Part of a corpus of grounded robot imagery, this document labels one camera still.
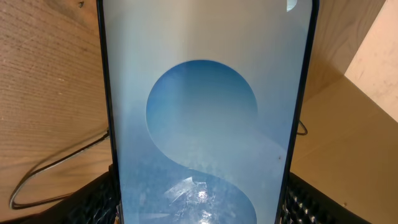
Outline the blue Galaxy smartphone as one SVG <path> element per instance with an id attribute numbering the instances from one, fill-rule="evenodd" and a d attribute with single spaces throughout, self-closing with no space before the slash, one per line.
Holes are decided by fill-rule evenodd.
<path id="1" fill-rule="evenodd" d="M 319 2 L 97 10 L 123 223 L 279 223 Z"/>

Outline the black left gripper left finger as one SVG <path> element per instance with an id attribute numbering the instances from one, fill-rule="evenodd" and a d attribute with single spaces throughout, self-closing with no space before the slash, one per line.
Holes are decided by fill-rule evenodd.
<path id="1" fill-rule="evenodd" d="M 120 203 L 113 166 L 47 210 L 9 220 L 9 224 L 113 224 Z"/>

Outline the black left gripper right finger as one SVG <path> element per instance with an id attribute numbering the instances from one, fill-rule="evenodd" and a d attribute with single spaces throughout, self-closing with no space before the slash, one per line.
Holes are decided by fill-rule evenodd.
<path id="1" fill-rule="evenodd" d="M 293 173 L 289 174 L 281 224 L 370 224 Z"/>

